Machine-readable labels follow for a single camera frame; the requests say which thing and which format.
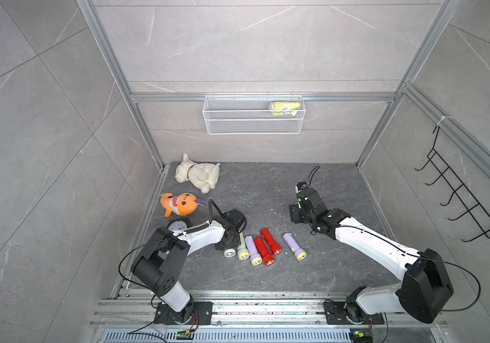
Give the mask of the green flashlight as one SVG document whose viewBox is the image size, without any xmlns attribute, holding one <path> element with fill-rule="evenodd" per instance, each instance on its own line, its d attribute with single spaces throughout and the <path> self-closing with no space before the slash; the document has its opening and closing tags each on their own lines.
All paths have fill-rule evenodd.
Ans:
<svg viewBox="0 0 490 343">
<path fill-rule="evenodd" d="M 243 232 L 239 233 L 239 245 L 237 247 L 237 255 L 241 261 L 247 260 L 250 258 L 250 253 L 249 253 L 249 250 L 246 246 L 246 242 L 244 239 Z"/>
</svg>

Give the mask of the blue flashlight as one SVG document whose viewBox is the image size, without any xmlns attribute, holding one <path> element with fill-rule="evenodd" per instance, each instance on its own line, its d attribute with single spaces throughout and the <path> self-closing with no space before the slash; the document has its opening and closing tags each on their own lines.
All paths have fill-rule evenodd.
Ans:
<svg viewBox="0 0 490 343">
<path fill-rule="evenodd" d="M 236 250 L 234 248 L 226 249 L 223 251 L 224 257 L 234 257 L 236 255 Z"/>
</svg>

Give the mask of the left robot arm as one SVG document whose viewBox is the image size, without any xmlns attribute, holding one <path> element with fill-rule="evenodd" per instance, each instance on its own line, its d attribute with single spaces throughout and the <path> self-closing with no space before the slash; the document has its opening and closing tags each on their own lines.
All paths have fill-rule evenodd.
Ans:
<svg viewBox="0 0 490 343">
<path fill-rule="evenodd" d="M 209 217 L 205 223 L 176 231 L 159 227 L 148 242 L 134 249 L 138 254 L 130 272 L 136 281 L 123 274 L 125 257 L 120 260 L 118 273 L 123 280 L 152 291 L 168 306 L 175 321 L 186 322 L 194 314 L 193 297 L 179 282 L 187 257 L 208 246 L 223 252 L 226 258 L 235 257 L 244 240 L 241 236 L 246 225 L 246 216 L 241 211 L 222 212 L 209 200 Z"/>
</svg>

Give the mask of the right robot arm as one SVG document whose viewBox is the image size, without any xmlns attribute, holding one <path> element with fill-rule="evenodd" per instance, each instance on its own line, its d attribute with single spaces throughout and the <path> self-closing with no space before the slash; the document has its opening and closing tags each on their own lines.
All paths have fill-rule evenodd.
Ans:
<svg viewBox="0 0 490 343">
<path fill-rule="evenodd" d="M 289 207 L 293 223 L 307 224 L 314 234 L 324 234 L 355 248 L 397 279 L 395 284 L 355 289 L 343 305 L 350 323 L 361 324 L 375 314 L 393 312 L 407 313 L 419 322 L 431 324 L 445 311 L 454 288 L 447 272 L 450 264 L 438 253 L 406 247 L 369 229 L 343 210 L 328 209 L 318 192 L 305 182 L 299 182 L 295 190 L 297 203 Z"/>
</svg>

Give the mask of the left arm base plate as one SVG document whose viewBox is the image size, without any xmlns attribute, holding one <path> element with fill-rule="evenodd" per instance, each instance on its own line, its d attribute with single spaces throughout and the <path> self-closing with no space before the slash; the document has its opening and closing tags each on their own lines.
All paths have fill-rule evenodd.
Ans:
<svg viewBox="0 0 490 343">
<path fill-rule="evenodd" d="M 164 302 L 157 304 L 156 308 L 154 324 L 209 325 L 213 315 L 212 302 L 191 300 L 180 312 Z"/>
</svg>

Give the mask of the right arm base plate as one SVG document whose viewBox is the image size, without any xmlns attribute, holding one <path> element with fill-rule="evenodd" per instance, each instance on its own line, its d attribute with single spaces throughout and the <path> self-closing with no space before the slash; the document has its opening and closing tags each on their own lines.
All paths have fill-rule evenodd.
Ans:
<svg viewBox="0 0 490 343">
<path fill-rule="evenodd" d="M 384 324 L 382 314 L 367 314 L 354 304 L 345 301 L 325 300 L 323 302 L 327 324 Z"/>
</svg>

